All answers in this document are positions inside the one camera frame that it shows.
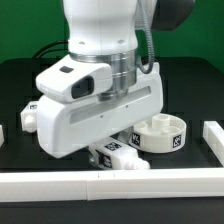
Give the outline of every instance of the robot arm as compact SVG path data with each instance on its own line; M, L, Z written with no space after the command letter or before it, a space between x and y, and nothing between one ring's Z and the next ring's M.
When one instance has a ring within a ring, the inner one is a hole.
M139 1L151 26L160 1ZM63 3L70 55L36 79L44 93L37 109L39 144L57 158L150 119L163 106L159 64L152 64L150 75L136 66L138 0Z

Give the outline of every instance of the white plastic housing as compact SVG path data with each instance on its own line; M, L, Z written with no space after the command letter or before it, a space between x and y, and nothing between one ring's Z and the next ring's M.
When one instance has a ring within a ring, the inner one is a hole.
M137 0L63 0L69 51L112 55L135 50Z
M224 130L216 121L205 121L203 138L224 166Z
M186 123L178 117L158 114L151 120L134 125L130 145L146 152L168 153L185 144Z
M159 64L150 75L138 71L138 81L118 101L100 102L98 96L61 103L43 96L38 102L40 146L60 158L116 134L158 114L163 106Z
M63 67L71 72L63 72ZM94 91L91 95L106 92L112 86L112 71L108 64L77 62L69 55L39 74L36 85L45 96L68 103L75 101L71 94L72 86L85 77L92 77L94 80Z
M95 165L102 169L147 170L150 165L138 157L135 148L108 137L89 145Z

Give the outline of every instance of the black cable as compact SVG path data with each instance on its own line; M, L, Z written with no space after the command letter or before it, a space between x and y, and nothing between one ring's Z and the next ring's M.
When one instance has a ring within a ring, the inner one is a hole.
M52 53L52 52L57 52L57 51L67 51L67 50L66 49L53 49L53 50L49 50L49 51L44 51L42 54L40 54L36 58L42 58L45 54Z
M53 42L51 44L48 44L44 47L42 47L39 51L37 51L32 58L38 58L38 56L40 54L42 54L45 50L51 48L51 47L54 47L54 46L57 46L57 45L61 45L61 44L68 44L68 41L67 40L60 40L60 41L56 41L56 42Z

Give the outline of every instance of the black table surface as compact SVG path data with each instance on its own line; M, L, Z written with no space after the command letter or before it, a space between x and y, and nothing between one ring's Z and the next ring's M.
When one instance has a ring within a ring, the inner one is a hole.
M158 58L163 82L162 112L187 123L185 146L173 153L139 152L152 169L221 167L202 138L203 122L224 126L224 75L199 58ZM22 132L20 112L41 93L35 78L55 59L13 59L0 65L1 172L93 170L88 150L54 159L36 133ZM224 223L224 198L1 203L1 223Z

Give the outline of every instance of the black and white sticker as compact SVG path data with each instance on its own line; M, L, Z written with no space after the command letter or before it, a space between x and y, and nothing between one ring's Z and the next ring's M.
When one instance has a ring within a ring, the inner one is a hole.
M131 141L133 144L140 146L141 145L141 136L139 134L132 133Z
M110 144L105 145L104 147L109 149L110 151L115 151L115 150L121 148L122 146L117 144L116 142L111 142Z
M99 155L99 165L103 165L106 168L112 169L113 166L112 166L112 162L111 162L110 156L106 156L102 152L99 152L98 150L96 150L96 152Z
M181 145L181 135L178 135L173 138L173 148L175 149L180 145Z

